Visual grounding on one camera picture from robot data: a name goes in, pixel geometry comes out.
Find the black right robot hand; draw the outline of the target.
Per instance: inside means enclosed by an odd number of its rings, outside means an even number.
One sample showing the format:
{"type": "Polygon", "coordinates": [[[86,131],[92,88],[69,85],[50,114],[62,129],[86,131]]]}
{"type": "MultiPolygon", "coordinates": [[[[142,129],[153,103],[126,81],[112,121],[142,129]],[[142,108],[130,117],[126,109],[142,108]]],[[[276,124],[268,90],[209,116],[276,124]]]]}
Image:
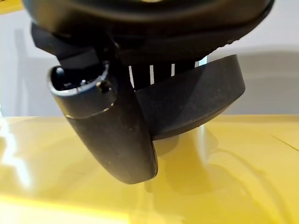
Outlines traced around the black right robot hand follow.
{"type": "Polygon", "coordinates": [[[25,0],[47,86],[84,145],[126,184],[158,172],[153,141],[210,121],[245,91],[236,55],[272,0],[25,0]]]}

